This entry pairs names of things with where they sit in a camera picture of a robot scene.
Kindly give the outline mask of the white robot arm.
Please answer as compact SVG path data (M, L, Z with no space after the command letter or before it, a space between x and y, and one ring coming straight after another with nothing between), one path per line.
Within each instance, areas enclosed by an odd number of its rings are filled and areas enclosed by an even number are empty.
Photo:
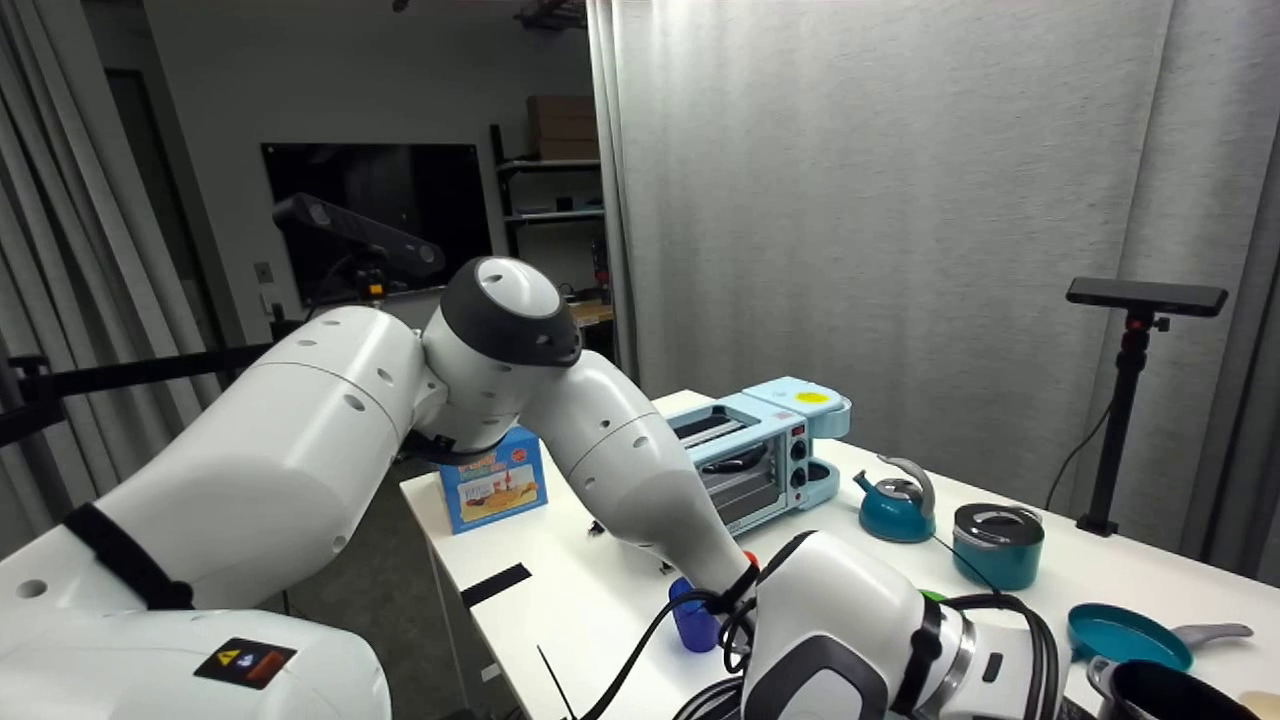
M404 457L528 429L606 536L666 558L738 660L721 720L1055 720L1053 629L936 601L826 532L753 558L651 400L545 271L463 262L413 329L326 307L251 358L113 493L0 563L0 720L392 720L367 641L267 601L357 536Z

